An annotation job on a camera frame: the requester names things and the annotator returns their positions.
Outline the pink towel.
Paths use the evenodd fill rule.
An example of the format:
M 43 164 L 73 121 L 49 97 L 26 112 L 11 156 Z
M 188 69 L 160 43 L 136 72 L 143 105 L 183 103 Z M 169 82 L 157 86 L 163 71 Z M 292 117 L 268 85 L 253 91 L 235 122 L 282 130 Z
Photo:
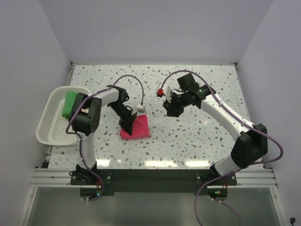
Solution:
M 150 136 L 148 118 L 146 114 L 138 115 L 134 120 L 132 135 L 121 129 L 120 137 L 123 140 L 142 139 Z

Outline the green towel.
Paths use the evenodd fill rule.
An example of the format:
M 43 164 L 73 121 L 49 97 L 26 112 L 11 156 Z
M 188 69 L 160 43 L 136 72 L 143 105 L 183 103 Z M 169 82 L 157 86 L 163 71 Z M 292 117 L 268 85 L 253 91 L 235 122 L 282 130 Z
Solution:
M 74 101 L 76 99 L 77 92 L 75 91 L 67 91 L 65 94 L 65 101 L 62 109 L 62 116 L 66 119 L 69 118 Z

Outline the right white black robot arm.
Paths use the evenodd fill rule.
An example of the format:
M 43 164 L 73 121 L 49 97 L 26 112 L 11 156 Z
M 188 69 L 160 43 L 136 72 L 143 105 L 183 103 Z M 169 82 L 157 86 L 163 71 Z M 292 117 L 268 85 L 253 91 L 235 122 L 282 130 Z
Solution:
M 263 124 L 254 125 L 240 116 L 222 101 L 212 87 L 207 83 L 199 86 L 193 76 L 194 73 L 188 73 L 178 78 L 180 90 L 177 93 L 163 83 L 158 86 L 156 94 L 165 96 L 163 107 L 168 117 L 179 117 L 185 107 L 196 106 L 212 116 L 231 135 L 235 143 L 230 154 L 214 163 L 209 170 L 208 179 L 220 185 L 229 174 L 247 168 L 267 154 L 267 128 Z

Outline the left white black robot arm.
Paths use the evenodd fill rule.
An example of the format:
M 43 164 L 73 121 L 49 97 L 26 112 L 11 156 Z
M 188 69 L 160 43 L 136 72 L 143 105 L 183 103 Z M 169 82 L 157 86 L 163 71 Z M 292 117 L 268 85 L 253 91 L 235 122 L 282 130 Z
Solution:
M 94 152 L 94 133 L 100 124 L 101 109 L 110 107 L 119 117 L 119 126 L 129 135 L 137 118 L 130 107 L 124 105 L 129 95 L 124 88 L 109 85 L 105 89 L 87 95 L 78 93 L 75 97 L 66 134 L 76 135 L 79 142 L 79 162 L 75 171 L 87 185 L 97 181 L 97 163 Z

